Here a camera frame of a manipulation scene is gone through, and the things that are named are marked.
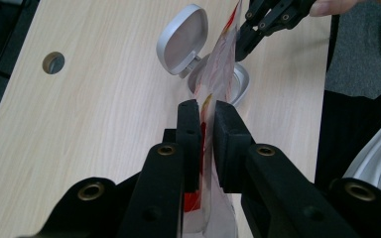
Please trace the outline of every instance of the transparent plastic bag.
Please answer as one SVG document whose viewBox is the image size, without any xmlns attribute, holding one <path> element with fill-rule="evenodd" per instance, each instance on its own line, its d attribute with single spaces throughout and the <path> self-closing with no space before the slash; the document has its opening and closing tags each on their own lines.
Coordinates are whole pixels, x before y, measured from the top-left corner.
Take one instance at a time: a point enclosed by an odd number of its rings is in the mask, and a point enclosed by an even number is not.
<svg viewBox="0 0 381 238">
<path fill-rule="evenodd" d="M 224 27 L 206 67 L 198 74 L 194 97 L 199 105 L 203 136 L 200 185 L 185 197 L 184 237 L 236 237 L 235 214 L 228 195 L 218 185 L 212 148 L 213 117 L 217 100 L 229 102 L 234 73 L 235 45 L 241 0 Z"/>
</svg>

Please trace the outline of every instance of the dark gray carpet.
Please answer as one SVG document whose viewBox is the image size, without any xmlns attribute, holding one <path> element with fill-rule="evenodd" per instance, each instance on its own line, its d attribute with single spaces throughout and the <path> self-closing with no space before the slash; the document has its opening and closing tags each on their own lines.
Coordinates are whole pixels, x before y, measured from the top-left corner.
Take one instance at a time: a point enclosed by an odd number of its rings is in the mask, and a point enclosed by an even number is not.
<svg viewBox="0 0 381 238">
<path fill-rule="evenodd" d="M 27 0 L 15 32 L 2 56 L 0 70 L 11 73 L 38 5 Z M 14 19 L 14 6 L 0 9 L 0 48 Z M 381 93 L 381 6 L 373 1 L 357 5 L 340 17 L 335 51 L 326 74 L 325 89 L 375 98 Z M 0 76 L 0 100 L 7 79 Z"/>
</svg>

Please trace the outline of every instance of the table surface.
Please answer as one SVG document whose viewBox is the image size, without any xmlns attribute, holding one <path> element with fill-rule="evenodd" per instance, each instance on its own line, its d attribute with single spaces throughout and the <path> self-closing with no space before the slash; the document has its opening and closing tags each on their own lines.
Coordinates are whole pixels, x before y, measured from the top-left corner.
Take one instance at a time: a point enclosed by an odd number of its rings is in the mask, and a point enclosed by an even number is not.
<svg viewBox="0 0 381 238">
<path fill-rule="evenodd" d="M 82 179 L 121 182 L 139 172 L 190 99 L 186 81 L 159 63 L 158 37 L 195 3 L 208 17 L 203 57 L 236 2 L 41 1 L 0 104 L 0 237 L 38 232 Z M 256 142 L 279 147 L 310 180 L 328 36 L 329 18 L 307 17 L 265 38 L 242 63 L 251 85 L 238 112 Z M 65 63 L 47 74 L 42 64 L 52 52 Z M 249 236 L 241 209 L 236 216 L 240 237 Z"/>
</svg>

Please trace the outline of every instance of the jar lid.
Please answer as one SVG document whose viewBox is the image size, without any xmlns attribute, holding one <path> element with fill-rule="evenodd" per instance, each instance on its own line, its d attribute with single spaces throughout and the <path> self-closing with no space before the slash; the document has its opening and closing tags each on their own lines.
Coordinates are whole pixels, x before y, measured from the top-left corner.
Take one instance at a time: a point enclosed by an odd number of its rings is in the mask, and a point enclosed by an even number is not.
<svg viewBox="0 0 381 238">
<path fill-rule="evenodd" d="M 157 41 L 157 56 L 170 74 L 179 74 L 197 58 L 208 35 L 205 10 L 187 5 L 169 23 Z"/>
</svg>

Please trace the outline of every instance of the light wood tabletop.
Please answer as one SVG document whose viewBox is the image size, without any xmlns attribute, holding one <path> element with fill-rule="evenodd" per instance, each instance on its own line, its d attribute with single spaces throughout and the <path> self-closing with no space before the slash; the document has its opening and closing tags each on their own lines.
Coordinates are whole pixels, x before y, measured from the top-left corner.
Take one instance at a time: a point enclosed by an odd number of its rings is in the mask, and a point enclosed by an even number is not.
<svg viewBox="0 0 381 238">
<path fill-rule="evenodd" d="M 0 237 L 37 233 L 82 179 L 119 183 L 136 174 L 164 129 L 176 127 L 177 106 L 190 95 L 159 63 L 156 43 L 189 3 L 207 14 L 203 57 L 237 0 L 41 1 L 0 104 Z M 238 112 L 256 142 L 280 148 L 310 180 L 329 25 L 307 17 L 242 62 L 251 84 Z M 43 61 L 54 52 L 64 66 L 47 74 Z M 248 237 L 241 209 L 236 216 Z"/>
</svg>

